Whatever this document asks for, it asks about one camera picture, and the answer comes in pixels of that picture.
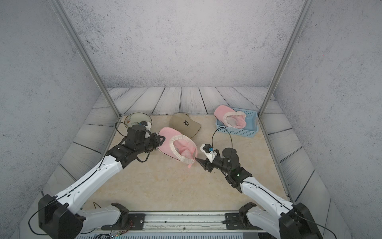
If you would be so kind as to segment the pink baseball cap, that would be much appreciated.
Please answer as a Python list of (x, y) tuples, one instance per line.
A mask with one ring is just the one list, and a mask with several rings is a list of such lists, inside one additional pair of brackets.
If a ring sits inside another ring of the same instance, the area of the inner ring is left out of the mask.
[(214, 111), (214, 116), (227, 127), (243, 129), (246, 127), (246, 114), (242, 111), (220, 105)]
[(159, 136), (165, 138), (158, 148), (163, 154), (187, 164), (188, 168), (192, 167), (198, 157), (198, 149), (189, 137), (170, 127), (162, 128)]

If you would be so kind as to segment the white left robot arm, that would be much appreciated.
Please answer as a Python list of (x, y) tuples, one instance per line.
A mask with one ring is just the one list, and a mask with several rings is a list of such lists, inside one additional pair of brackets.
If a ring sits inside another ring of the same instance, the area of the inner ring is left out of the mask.
[(146, 126), (130, 127), (127, 136), (111, 148), (105, 157), (74, 184), (55, 196), (45, 195), (38, 202), (38, 226), (53, 239), (74, 239), (79, 234), (102, 227), (128, 231), (132, 227), (129, 211), (119, 203), (105, 208), (82, 210), (84, 203), (104, 183), (138, 159), (160, 147), (164, 136), (152, 133)]

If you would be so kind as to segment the beige baseball cap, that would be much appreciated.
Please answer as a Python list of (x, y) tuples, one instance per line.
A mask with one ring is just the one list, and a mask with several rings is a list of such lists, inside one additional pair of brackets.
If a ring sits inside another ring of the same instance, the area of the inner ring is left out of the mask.
[(192, 120), (187, 114), (177, 113), (172, 116), (169, 127), (179, 131), (188, 138), (193, 138), (201, 129), (201, 124)]

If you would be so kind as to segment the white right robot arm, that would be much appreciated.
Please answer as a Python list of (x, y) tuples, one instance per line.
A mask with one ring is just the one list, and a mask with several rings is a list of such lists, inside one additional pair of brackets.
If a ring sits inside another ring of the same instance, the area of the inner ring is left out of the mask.
[(239, 222), (245, 228), (258, 227), (276, 239), (321, 239), (319, 225), (310, 210), (302, 203), (293, 204), (263, 186), (239, 162), (237, 151), (226, 148), (223, 152), (203, 144), (206, 159), (197, 159), (208, 172), (220, 170), (229, 185), (253, 199), (239, 209)]

